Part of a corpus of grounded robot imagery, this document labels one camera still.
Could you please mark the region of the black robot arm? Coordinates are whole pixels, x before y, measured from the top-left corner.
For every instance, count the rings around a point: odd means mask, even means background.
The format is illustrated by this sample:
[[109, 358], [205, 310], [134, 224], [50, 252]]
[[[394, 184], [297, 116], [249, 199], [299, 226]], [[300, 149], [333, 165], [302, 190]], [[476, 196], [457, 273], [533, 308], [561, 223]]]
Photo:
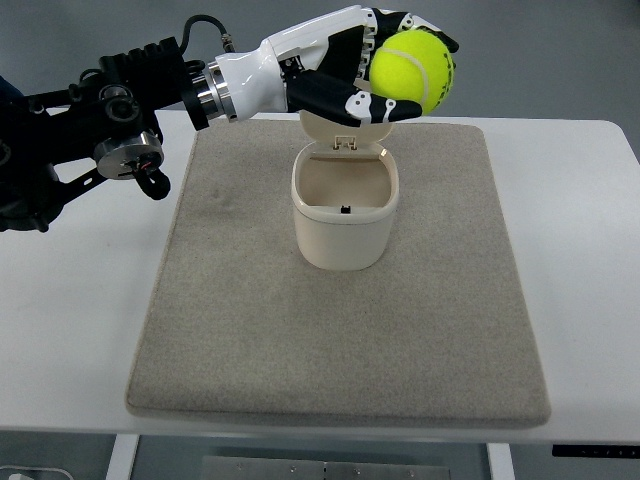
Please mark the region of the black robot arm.
[[63, 90], [1, 87], [1, 227], [44, 232], [66, 204], [108, 179], [165, 198], [158, 110], [212, 119], [306, 111], [348, 127], [423, 116], [448, 96], [458, 43], [408, 12], [350, 6], [273, 34], [250, 52], [221, 33], [211, 62], [168, 38], [101, 58]]

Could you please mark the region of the white robotic hand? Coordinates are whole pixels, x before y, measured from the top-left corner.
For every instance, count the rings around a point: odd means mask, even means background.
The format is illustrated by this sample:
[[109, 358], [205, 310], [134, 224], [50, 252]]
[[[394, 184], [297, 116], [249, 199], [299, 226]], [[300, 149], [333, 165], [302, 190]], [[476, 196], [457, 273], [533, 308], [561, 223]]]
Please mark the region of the white robotic hand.
[[307, 111], [348, 127], [418, 118], [415, 101], [396, 100], [355, 85], [373, 49], [391, 36], [421, 30], [450, 53], [459, 43], [422, 17], [350, 6], [270, 35], [250, 52], [227, 52], [202, 70], [208, 119], [242, 121], [257, 113]]

